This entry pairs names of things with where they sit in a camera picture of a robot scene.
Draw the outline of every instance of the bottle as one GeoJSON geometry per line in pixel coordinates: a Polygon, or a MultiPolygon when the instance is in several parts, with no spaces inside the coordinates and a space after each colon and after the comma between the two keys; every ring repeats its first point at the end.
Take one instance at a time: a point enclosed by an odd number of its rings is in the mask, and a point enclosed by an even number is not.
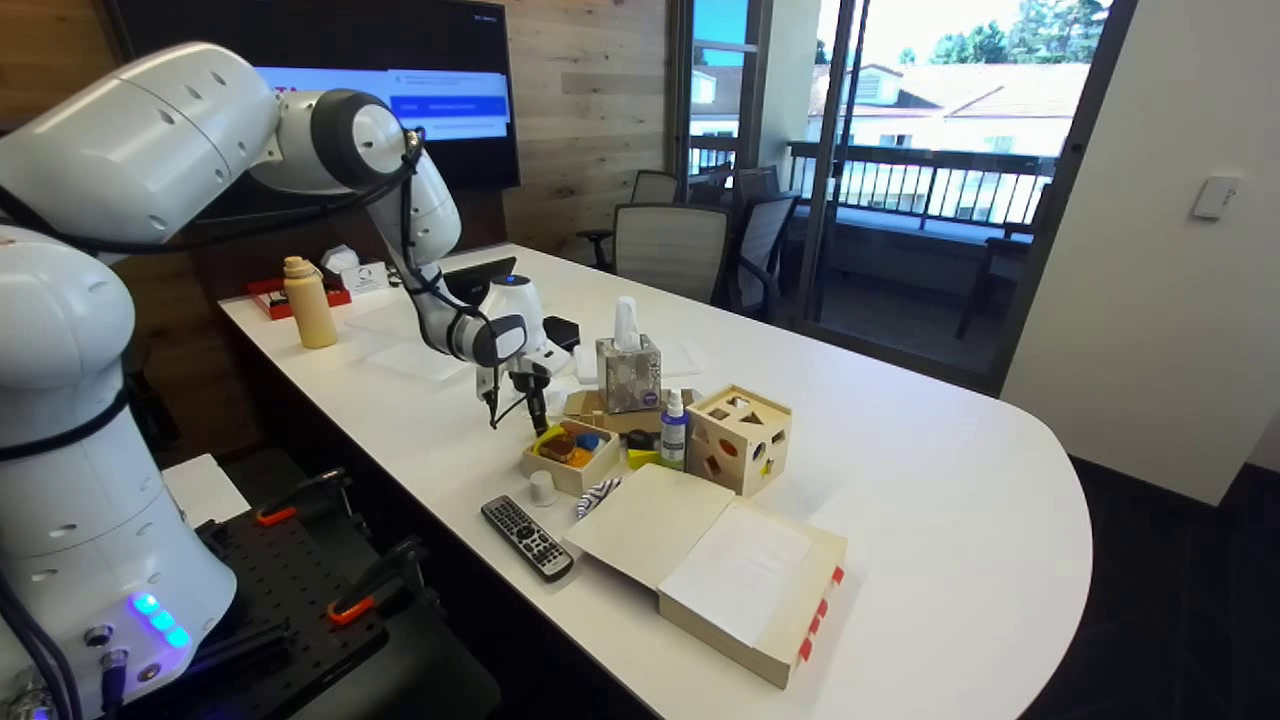
{"type": "Polygon", "coordinates": [[[292,309],[303,347],[335,344],[335,325],[329,313],[320,269],[303,256],[284,256],[284,299],[292,309]]]}
{"type": "Polygon", "coordinates": [[[677,393],[668,393],[668,409],[661,414],[661,438],[658,438],[661,465],[683,473],[683,438],[689,438],[689,409],[683,409],[683,397],[677,388],[677,393]]]}
{"type": "Polygon", "coordinates": [[[596,339],[604,411],[653,411],[661,404],[661,352],[635,325],[635,299],[621,297],[613,337],[596,339]]]}

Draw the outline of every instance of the remote control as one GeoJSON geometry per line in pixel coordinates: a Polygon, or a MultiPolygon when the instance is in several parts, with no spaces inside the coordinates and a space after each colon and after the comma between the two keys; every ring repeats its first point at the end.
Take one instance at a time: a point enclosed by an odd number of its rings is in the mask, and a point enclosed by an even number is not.
{"type": "Polygon", "coordinates": [[[481,517],[537,567],[549,585],[573,567],[573,556],[512,500],[498,496],[481,517]]]}

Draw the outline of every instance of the shape sorter cube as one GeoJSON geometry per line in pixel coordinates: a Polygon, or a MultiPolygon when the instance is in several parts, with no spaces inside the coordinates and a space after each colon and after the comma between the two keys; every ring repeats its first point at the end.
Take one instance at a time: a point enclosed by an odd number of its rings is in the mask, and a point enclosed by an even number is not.
{"type": "Polygon", "coordinates": [[[794,448],[794,409],[750,388],[719,388],[689,409],[689,473],[739,496],[777,479],[794,448]]]}

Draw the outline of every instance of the wooden wall panel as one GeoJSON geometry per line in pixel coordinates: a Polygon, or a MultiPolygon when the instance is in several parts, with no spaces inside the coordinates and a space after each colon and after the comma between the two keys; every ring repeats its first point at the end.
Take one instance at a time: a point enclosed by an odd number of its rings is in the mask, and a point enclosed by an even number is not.
{"type": "Polygon", "coordinates": [[[635,166],[666,158],[666,0],[510,0],[523,182],[510,237],[561,248],[609,229],[635,166]]]}
{"type": "MultiPolygon", "coordinates": [[[[666,158],[668,2],[505,9],[523,182],[499,196],[470,190],[461,203],[474,242],[510,237],[561,248],[575,229],[613,225],[631,173],[666,158]]],[[[0,128],[32,120],[117,63],[100,0],[0,0],[0,29],[0,128]]],[[[316,248],[334,240],[334,225],[316,229],[316,248]]],[[[247,448],[259,433],[191,261],[136,256],[117,269],[141,304],[131,354],[174,409],[183,448],[247,448]]]]}

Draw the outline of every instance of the table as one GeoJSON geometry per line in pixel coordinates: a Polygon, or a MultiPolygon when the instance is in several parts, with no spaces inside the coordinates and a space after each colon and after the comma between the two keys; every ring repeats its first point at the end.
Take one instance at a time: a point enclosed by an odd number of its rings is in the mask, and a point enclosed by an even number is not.
{"type": "MultiPolygon", "coordinates": [[[[545,309],[579,320],[585,344],[613,332],[626,292],[666,347],[668,383],[745,383],[794,404],[794,458],[760,505],[850,537],[854,563],[794,688],[661,618],[653,597],[599,563],[542,585],[516,559],[481,505],[528,496],[516,457],[533,427],[512,411],[488,433],[474,367],[416,339],[404,297],[335,309],[344,339],[325,352],[303,352],[297,326],[252,299],[219,309],[412,500],[661,715],[968,720],[1029,706],[1071,644],[1093,570],[1080,479],[1036,414],[533,248],[481,248],[452,269],[498,256],[516,256],[545,309]]],[[[575,370],[561,370],[551,399],[573,388],[575,370]]],[[[557,537],[573,522],[573,500],[523,507],[557,537]]]]}

